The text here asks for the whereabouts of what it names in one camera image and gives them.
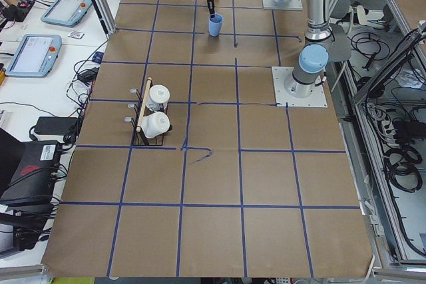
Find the teach pendant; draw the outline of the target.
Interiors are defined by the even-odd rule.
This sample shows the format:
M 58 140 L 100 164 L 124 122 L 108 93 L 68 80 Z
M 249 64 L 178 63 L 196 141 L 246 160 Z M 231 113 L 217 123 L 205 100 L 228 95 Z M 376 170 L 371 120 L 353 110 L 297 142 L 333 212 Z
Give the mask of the teach pendant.
M 92 4 L 91 0 L 56 0 L 41 17 L 41 21 L 72 27 L 79 23 Z
M 59 35 L 26 34 L 5 74 L 10 77 L 44 77 L 52 70 L 61 46 Z

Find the wooden rack dowel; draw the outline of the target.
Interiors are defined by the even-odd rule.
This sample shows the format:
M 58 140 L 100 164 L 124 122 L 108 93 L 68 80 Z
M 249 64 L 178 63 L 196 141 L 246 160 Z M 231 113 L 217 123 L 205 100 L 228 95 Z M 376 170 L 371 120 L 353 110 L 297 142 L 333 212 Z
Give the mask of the wooden rack dowel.
M 137 118 L 137 122 L 136 122 L 136 131 L 140 132 L 142 130 L 142 120 L 144 117 L 144 111 L 146 108 L 146 101 L 148 99 L 148 95 L 149 95 L 149 90 L 152 84 L 152 78 L 148 77 L 146 84 L 144 85 L 144 92 L 143 92 L 143 96 L 142 96 L 142 100 L 141 100 L 141 104 L 140 104 L 140 110 L 139 110 L 139 114 L 138 114 L 138 118 Z

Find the white mug near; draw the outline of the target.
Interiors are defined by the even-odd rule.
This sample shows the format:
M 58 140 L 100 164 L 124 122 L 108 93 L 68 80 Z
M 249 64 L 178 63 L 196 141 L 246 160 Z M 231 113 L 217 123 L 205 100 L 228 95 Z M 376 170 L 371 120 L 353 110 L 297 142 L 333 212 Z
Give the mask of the white mug near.
M 163 112 L 154 112 L 142 120 L 142 131 L 147 138 L 155 138 L 168 132 L 170 129 L 169 117 Z

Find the black laptop computer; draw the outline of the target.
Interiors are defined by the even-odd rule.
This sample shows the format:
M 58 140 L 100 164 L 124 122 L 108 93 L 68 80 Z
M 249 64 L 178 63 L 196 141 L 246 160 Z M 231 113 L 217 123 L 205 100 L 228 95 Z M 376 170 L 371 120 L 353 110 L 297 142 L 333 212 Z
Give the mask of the black laptop computer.
M 56 140 L 21 142 L 1 130 L 1 204 L 12 207 L 49 203 L 60 150 Z

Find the teach pendant far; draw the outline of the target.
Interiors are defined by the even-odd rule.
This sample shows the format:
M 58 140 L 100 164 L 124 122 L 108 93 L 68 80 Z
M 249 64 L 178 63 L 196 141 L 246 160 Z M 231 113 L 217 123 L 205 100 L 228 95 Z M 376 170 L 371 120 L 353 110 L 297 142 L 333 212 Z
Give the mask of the teach pendant far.
M 91 0 L 56 0 L 41 17 L 41 21 L 72 27 L 79 23 L 92 4 Z

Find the white mug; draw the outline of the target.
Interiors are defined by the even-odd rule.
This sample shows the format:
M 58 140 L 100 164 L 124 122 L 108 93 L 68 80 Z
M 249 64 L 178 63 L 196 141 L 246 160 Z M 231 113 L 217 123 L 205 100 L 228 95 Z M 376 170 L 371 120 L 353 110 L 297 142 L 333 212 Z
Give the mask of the white mug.
M 147 108 L 151 111 L 163 112 L 167 108 L 170 99 L 170 91 L 167 87 L 161 84 L 156 84 L 150 87 L 148 92 L 148 99 L 146 102 Z
M 142 120 L 142 131 L 147 138 L 155 138 L 168 132 L 170 129 L 169 117 L 163 112 L 154 112 Z

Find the black power adapter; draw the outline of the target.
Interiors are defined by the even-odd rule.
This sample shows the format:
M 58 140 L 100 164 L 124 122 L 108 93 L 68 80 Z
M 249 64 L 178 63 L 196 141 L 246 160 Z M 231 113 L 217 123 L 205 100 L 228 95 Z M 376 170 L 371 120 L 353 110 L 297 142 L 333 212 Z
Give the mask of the black power adapter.
M 37 135 L 66 135 L 72 132 L 77 125 L 75 117 L 48 117 L 41 116 L 34 127 Z

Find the white mug far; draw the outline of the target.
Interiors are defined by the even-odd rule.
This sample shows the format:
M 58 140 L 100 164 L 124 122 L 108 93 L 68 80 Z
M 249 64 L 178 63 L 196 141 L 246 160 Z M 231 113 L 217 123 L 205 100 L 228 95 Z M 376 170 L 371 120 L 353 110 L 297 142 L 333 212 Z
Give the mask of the white mug far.
M 156 84 L 150 87 L 148 92 L 148 99 L 146 102 L 147 108 L 151 111 L 163 112 L 167 108 L 170 99 L 170 91 L 167 87 L 161 84 Z

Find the light blue plastic cup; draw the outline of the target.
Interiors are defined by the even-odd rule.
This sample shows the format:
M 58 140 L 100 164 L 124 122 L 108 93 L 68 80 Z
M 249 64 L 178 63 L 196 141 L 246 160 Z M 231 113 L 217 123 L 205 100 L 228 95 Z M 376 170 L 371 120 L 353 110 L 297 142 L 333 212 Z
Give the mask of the light blue plastic cup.
M 219 13 L 215 13 L 209 16 L 208 19 L 208 33 L 212 37 L 217 37 L 220 34 L 220 30 L 223 24 L 223 16 Z

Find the teach pendant near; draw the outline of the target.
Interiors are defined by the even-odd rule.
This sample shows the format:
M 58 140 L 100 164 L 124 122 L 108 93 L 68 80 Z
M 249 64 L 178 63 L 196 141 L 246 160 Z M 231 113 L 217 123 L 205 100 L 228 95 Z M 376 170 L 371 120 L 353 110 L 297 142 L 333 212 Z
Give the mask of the teach pendant near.
M 26 34 L 5 74 L 10 77 L 44 77 L 52 70 L 61 46 L 59 35 Z

